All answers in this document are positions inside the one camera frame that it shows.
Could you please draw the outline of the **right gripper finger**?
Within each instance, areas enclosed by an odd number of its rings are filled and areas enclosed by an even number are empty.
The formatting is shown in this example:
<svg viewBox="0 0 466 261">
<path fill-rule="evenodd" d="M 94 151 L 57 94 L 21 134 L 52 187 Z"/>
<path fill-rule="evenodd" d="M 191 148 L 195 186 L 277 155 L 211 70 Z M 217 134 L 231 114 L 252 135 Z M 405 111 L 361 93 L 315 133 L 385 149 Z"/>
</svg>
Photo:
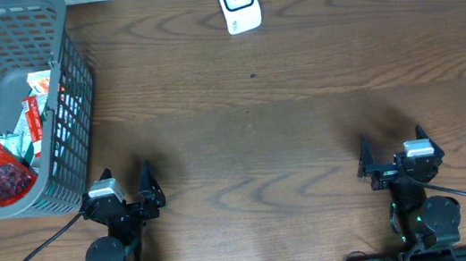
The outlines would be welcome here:
<svg viewBox="0 0 466 261">
<path fill-rule="evenodd" d="M 360 160 L 358 167 L 358 175 L 370 175 L 376 167 L 375 156 L 371 145 L 365 135 L 360 137 Z"/>
<path fill-rule="evenodd" d="M 416 132 L 417 139 L 421 139 L 421 140 L 425 139 L 427 141 L 427 143 L 430 145 L 433 156 L 442 156 L 444 154 L 443 149 L 441 149 L 440 146 L 438 146 L 434 142 L 434 140 L 429 137 L 429 135 L 424 131 L 424 129 L 419 124 L 417 124 L 415 128 L 415 132 Z"/>
</svg>

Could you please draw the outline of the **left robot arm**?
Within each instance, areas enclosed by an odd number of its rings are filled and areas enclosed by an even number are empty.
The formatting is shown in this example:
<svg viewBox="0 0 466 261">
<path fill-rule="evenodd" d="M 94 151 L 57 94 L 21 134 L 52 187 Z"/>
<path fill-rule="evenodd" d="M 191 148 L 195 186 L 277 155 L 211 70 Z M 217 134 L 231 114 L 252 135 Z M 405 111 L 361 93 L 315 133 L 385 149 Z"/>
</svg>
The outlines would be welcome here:
<svg viewBox="0 0 466 261">
<path fill-rule="evenodd" d="M 83 195 L 80 215 L 107 228 L 107 235 L 88 247 L 85 261 L 141 261 L 142 230 L 148 220 L 159 217 L 160 208 L 166 204 L 148 162 L 142 165 L 138 192 L 137 202 L 127 202 L 123 187 L 105 169 Z"/>
</svg>

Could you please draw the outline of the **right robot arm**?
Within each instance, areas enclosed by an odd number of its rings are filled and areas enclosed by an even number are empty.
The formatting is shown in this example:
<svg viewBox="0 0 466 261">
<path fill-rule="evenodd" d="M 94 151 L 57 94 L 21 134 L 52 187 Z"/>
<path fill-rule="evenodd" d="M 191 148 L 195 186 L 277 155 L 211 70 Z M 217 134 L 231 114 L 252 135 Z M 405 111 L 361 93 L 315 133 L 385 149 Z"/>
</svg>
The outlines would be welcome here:
<svg viewBox="0 0 466 261">
<path fill-rule="evenodd" d="M 390 192 L 390 224 L 405 245 L 383 261 L 457 261 L 453 244 L 461 240 L 461 206 L 454 198 L 425 191 L 445 152 L 420 126 L 415 132 L 416 139 L 405 141 L 389 164 L 378 163 L 369 140 L 360 140 L 358 176 L 369 178 L 373 190 Z"/>
</svg>

